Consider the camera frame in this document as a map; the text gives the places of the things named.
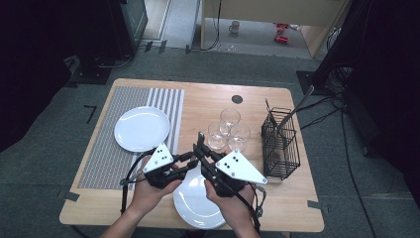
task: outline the white plate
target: white plate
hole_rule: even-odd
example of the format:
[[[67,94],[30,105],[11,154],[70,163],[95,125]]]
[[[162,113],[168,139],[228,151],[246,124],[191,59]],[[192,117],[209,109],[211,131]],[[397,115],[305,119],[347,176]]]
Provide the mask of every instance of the white plate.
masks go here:
[[[176,211],[188,224],[208,230],[225,224],[219,207],[207,199],[201,164],[189,171],[183,183],[173,192]]]
[[[157,147],[169,133],[169,119],[157,108],[137,107],[117,121],[114,136],[127,151],[145,152]]]

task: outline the wire dish rack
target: wire dish rack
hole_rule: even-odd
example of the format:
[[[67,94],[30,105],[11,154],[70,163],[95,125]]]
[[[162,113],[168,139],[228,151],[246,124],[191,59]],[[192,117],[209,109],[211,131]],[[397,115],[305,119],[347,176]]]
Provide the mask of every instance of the wire dish rack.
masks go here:
[[[270,109],[275,122],[280,124],[290,114],[289,109],[273,107]],[[268,178],[287,179],[299,166],[300,156],[292,117],[279,133],[267,114],[262,124],[263,173]]]

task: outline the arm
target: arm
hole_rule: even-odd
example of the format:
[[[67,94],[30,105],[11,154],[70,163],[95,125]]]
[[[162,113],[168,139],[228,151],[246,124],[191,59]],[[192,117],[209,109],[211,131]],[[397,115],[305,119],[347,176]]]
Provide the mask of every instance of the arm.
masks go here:
[[[141,170],[146,165],[149,158],[150,157],[144,158]],[[143,174],[138,177],[138,179],[144,178],[145,175]],[[142,218],[152,211],[165,195],[173,193],[181,183],[181,180],[175,180],[168,184],[164,189],[159,189],[150,186],[147,180],[137,182],[132,203],[100,237],[131,237]]]
[[[204,181],[207,198],[219,206],[226,222],[232,227],[238,238],[257,238],[260,235],[254,229],[253,220],[248,208],[235,196],[220,197],[209,180]],[[246,185],[239,194],[249,203],[254,201],[254,188]]]

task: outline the person's right hand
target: person's right hand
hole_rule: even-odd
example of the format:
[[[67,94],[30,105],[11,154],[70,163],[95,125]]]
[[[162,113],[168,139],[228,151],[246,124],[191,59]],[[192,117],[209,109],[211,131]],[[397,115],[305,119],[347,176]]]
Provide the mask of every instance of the person's right hand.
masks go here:
[[[213,184],[209,180],[204,181],[206,187],[207,198],[219,206],[226,222],[235,231],[237,237],[260,237],[254,228],[253,220],[247,206],[244,205],[236,196],[221,197],[216,193]],[[253,205],[255,188],[246,185],[239,194]]]

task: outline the gray striped mat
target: gray striped mat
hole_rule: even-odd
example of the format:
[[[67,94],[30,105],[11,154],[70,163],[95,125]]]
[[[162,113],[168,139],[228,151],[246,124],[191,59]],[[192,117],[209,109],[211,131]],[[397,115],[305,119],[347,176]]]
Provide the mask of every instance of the gray striped mat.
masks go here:
[[[176,154],[183,98],[182,89],[116,87],[78,187],[121,188],[119,181],[127,175],[130,166],[140,154],[126,151],[117,144],[114,127],[125,112],[135,107],[152,106],[167,115],[170,130],[164,142]]]

